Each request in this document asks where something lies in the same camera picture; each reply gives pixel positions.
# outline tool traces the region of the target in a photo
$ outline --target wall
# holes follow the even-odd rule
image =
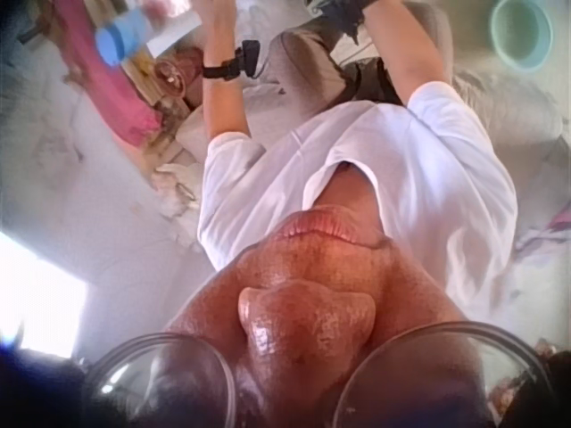
[[[151,187],[89,99],[62,83],[54,45],[16,46],[2,72],[3,230],[89,283],[76,354],[94,361],[161,330],[212,268],[171,240]],[[50,145],[54,128],[62,138]]]

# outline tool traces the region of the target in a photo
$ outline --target lips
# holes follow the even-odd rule
[[[297,212],[287,218],[271,237],[283,240],[307,234],[323,234],[347,243],[359,240],[357,230],[349,219],[333,210]]]

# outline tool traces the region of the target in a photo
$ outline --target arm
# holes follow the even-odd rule
[[[236,0],[194,0],[206,34],[204,65],[219,67],[235,56]],[[203,80],[203,108],[210,139],[226,132],[250,135],[239,79]]]
[[[363,12],[367,31],[404,104],[425,83],[446,81],[434,43],[401,0],[376,0]]]

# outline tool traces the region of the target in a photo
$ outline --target pink fabric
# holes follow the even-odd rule
[[[127,143],[142,145],[149,134],[161,128],[161,114],[138,97],[120,67],[103,62],[83,0],[54,2],[64,31],[63,60],[83,71],[87,77],[84,87],[109,128]]]

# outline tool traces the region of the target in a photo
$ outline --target green bowl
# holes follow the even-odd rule
[[[493,48],[519,71],[539,69],[553,44],[553,27],[547,13],[532,0],[500,0],[490,19]]]

